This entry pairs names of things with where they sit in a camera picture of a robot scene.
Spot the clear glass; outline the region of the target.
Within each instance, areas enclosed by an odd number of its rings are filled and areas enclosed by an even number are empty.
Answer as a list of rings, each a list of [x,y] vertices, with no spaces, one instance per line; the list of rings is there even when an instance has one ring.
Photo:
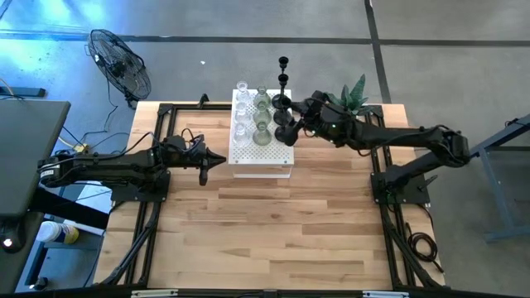
[[[269,108],[271,105],[271,97],[267,93],[267,87],[264,85],[260,85],[257,88],[257,94],[254,97],[253,104],[256,108],[259,108],[260,106],[263,106],[265,108]]]

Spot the green glass candle holder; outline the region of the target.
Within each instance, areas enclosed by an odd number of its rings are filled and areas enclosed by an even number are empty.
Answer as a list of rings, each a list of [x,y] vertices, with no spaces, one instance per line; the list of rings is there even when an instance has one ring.
[[[272,115],[268,109],[268,104],[266,102],[260,102],[257,106],[257,111],[253,115],[253,121],[256,124],[265,123],[268,125],[272,121]]]
[[[266,122],[256,124],[256,130],[253,133],[253,142],[258,146],[266,146],[272,141],[272,134],[268,130]]]

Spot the blue-grey table trestle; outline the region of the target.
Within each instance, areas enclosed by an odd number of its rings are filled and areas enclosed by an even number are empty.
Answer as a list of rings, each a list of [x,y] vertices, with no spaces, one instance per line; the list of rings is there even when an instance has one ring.
[[[530,132],[530,113],[508,120],[504,128],[470,149],[480,160],[494,194],[502,228],[484,235],[488,242],[530,236],[530,145],[509,146]]]

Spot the black flat floor bar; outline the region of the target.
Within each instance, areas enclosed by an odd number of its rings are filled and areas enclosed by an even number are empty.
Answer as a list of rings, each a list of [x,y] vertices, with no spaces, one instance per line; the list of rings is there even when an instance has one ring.
[[[34,97],[44,98],[46,90],[43,88],[11,87],[0,86],[0,96]]]

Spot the silver edge bracket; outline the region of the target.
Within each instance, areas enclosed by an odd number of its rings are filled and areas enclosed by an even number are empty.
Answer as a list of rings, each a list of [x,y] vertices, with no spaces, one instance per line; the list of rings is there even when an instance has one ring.
[[[399,291],[363,291],[363,298],[410,298],[407,292]]]
[[[149,289],[132,291],[130,298],[172,298],[178,295],[179,291],[175,289]]]

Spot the black device with indicator light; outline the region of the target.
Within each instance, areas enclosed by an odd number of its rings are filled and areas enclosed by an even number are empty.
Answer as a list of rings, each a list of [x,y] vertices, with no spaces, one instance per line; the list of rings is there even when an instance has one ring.
[[[0,221],[0,247],[7,253],[19,252],[26,243],[24,222],[21,220]]]

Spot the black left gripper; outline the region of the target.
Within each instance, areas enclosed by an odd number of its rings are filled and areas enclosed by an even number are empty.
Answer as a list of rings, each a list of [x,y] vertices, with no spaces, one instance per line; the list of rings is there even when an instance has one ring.
[[[200,170],[199,173],[199,183],[200,185],[206,185],[208,180],[208,169],[219,166],[226,162],[225,156],[214,153],[205,145],[205,136],[199,134],[196,137],[193,137],[190,141],[190,147],[185,150],[187,158],[191,163],[198,167]]]

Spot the dark grey desk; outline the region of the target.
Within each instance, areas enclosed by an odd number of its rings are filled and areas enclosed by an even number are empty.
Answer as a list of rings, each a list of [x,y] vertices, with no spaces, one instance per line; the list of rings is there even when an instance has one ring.
[[[26,212],[37,162],[51,154],[69,110],[67,101],[0,100],[0,219]]]

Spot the white perforated metal shelf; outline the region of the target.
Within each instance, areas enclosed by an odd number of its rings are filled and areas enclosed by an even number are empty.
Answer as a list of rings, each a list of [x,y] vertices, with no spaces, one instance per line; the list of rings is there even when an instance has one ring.
[[[248,101],[250,121],[245,123],[245,125],[249,130],[251,142],[247,147],[242,148],[237,148],[233,142],[234,128],[237,124],[234,121],[234,116],[238,90],[234,89],[232,91],[228,164],[233,176],[234,178],[289,179],[295,164],[294,148],[286,146],[275,138],[274,132],[277,125],[273,119],[267,125],[268,130],[272,134],[272,141],[264,147],[258,146],[253,142],[253,133],[256,130],[253,115],[257,111],[253,100],[257,90],[249,89],[248,91],[250,93],[250,100]]]

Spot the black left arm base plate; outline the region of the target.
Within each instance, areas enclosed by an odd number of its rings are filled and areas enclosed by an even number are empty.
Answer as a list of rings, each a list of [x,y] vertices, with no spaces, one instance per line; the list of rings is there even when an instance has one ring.
[[[160,203],[166,200],[171,173],[162,172],[155,176],[153,181],[136,183],[126,183],[112,186],[111,200],[115,202],[154,202]]]

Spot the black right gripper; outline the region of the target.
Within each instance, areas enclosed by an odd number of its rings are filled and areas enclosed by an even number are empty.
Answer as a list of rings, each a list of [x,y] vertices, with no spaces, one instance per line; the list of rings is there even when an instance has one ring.
[[[299,118],[290,116],[287,119],[287,124],[295,124],[297,139],[299,131],[304,130],[311,132],[313,137],[333,142],[340,135],[341,122],[346,119],[345,110],[319,90],[307,99],[291,102],[290,109],[299,114]]]

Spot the white and yellow canister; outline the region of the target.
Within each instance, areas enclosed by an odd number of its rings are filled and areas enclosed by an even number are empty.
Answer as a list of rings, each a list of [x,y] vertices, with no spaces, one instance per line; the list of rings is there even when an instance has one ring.
[[[79,230],[65,223],[54,221],[44,221],[36,235],[36,240],[43,243],[74,243],[80,235]]]

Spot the snake plant in white pot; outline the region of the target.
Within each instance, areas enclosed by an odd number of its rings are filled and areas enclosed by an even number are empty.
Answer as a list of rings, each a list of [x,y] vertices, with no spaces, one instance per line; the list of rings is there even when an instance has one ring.
[[[372,106],[366,105],[369,98],[364,96],[365,83],[366,76],[362,74],[352,89],[345,84],[339,97],[330,92],[325,94],[333,104],[345,108],[353,116],[365,115],[373,110]]]

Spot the tall black candlestick holder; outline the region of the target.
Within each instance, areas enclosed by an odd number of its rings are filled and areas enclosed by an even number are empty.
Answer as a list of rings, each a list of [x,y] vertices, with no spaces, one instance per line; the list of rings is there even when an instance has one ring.
[[[281,56],[278,59],[281,73],[278,75],[278,82],[280,84],[280,93],[276,94],[272,98],[272,106],[276,109],[286,109],[289,107],[291,100],[287,97],[285,88],[289,80],[288,75],[285,73],[289,59],[286,56]]]
[[[286,124],[283,126],[278,126],[274,132],[275,138],[279,142],[283,142],[288,146],[293,146],[297,140],[296,132],[294,131],[295,124]]]
[[[272,106],[276,109],[276,112],[273,114],[273,121],[278,126],[283,126],[288,124],[292,120],[292,113],[289,111],[291,107],[291,99],[285,94],[285,87],[287,86],[288,75],[280,74],[278,76],[278,81],[281,86],[280,93],[272,97]]]

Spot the black floor fan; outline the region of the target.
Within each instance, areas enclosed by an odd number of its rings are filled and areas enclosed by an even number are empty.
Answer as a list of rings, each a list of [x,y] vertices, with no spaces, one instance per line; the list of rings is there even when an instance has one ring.
[[[93,29],[88,36],[88,51],[109,83],[123,94],[129,108],[135,109],[149,96],[152,85],[144,59],[117,35]]]

